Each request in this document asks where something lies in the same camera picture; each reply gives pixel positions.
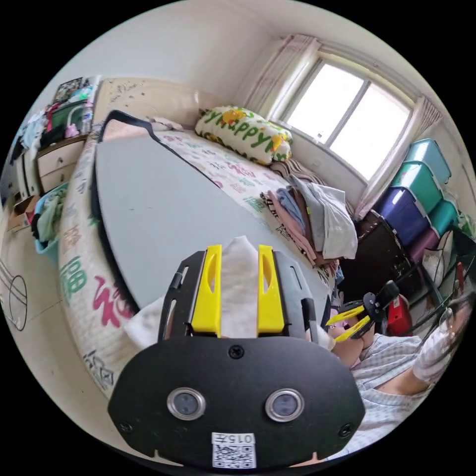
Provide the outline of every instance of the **mattress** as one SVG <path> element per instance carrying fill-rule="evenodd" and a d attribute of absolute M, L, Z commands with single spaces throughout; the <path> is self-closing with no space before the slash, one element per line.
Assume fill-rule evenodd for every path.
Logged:
<path fill-rule="evenodd" d="M 262 226 L 295 246 L 259 196 L 263 191 L 286 186 L 282 177 L 193 132 L 156 135 L 252 213 Z M 60 225 L 59 272 L 63 307 L 73 340 L 87 370 L 109 398 L 120 372 L 138 349 L 122 328 L 133 316 L 133 308 L 119 291 L 101 244 L 98 223 L 91 214 L 97 139 L 97 132 L 88 137 L 69 182 Z M 316 273 L 330 295 L 334 276 L 320 268 Z"/>

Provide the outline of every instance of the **window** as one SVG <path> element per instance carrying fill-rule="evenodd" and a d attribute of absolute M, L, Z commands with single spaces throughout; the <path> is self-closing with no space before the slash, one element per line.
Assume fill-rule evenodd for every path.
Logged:
<path fill-rule="evenodd" d="M 369 180 L 397 142 L 411 109 L 378 83 L 322 61 L 284 121 Z"/>

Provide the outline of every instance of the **bottle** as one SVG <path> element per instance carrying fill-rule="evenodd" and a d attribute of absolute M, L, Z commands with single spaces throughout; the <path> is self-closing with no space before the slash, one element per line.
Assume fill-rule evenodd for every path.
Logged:
<path fill-rule="evenodd" d="M 89 101 L 86 102 L 83 110 L 81 121 L 81 135 L 89 134 L 91 131 L 91 123 L 93 121 L 93 105 Z"/>

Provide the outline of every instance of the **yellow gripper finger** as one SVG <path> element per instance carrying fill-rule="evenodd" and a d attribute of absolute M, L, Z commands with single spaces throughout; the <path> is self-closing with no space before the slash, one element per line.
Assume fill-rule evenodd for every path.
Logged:
<path fill-rule="evenodd" d="M 271 246 L 262 244 L 259 246 L 258 263 L 257 335 L 281 334 L 284 329 L 284 315 L 279 278 Z M 266 291 L 264 290 L 264 280 L 268 285 Z"/>
<path fill-rule="evenodd" d="M 336 322 L 345 321 L 346 319 L 350 319 L 351 317 L 359 315 L 361 312 L 364 312 L 363 306 L 355 307 L 354 309 L 349 309 L 348 311 L 341 312 L 340 314 L 336 314 L 335 316 L 331 317 L 326 322 L 326 326 L 330 326 L 332 324 L 335 324 Z"/>
<path fill-rule="evenodd" d="M 209 246 L 203 263 L 191 322 L 194 334 L 221 336 L 221 271 L 222 246 L 220 244 Z"/>
<path fill-rule="evenodd" d="M 370 317 L 366 316 L 362 320 L 360 320 L 355 326 L 352 326 L 350 329 L 347 329 L 343 334 L 339 337 L 335 338 L 336 342 L 343 342 L 346 341 L 349 337 L 354 335 L 359 329 L 361 329 L 367 322 L 370 321 Z"/>

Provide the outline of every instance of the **window sill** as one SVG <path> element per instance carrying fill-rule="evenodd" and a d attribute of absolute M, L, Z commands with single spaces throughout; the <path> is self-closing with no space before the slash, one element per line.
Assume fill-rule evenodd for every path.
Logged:
<path fill-rule="evenodd" d="M 345 161 L 342 157 L 340 157 L 339 155 L 337 155 L 336 153 L 334 153 L 332 150 L 330 150 L 328 147 L 326 147 L 324 144 L 322 144 L 321 142 L 317 141 L 316 139 L 314 139 L 313 137 L 311 137 L 310 135 L 306 134 L 305 132 L 299 130 L 299 129 L 296 129 L 295 127 L 281 121 L 281 120 L 276 120 L 276 121 L 273 121 L 275 122 L 277 125 L 280 125 L 281 127 L 284 127 L 286 129 L 288 129 L 290 132 L 292 132 L 293 134 L 296 134 L 298 135 L 299 137 L 301 137 L 302 139 L 305 139 L 306 141 L 310 142 L 312 145 L 315 145 L 316 147 L 319 148 L 320 151 L 322 151 L 324 154 L 327 154 L 328 156 L 332 157 L 334 160 L 336 160 L 337 162 L 339 162 L 340 165 L 342 165 L 342 167 L 345 167 L 349 172 L 351 172 L 363 185 L 367 186 L 368 185 L 368 180 L 357 170 L 355 169 L 354 167 L 352 167 L 352 165 L 350 165 L 347 161 Z"/>

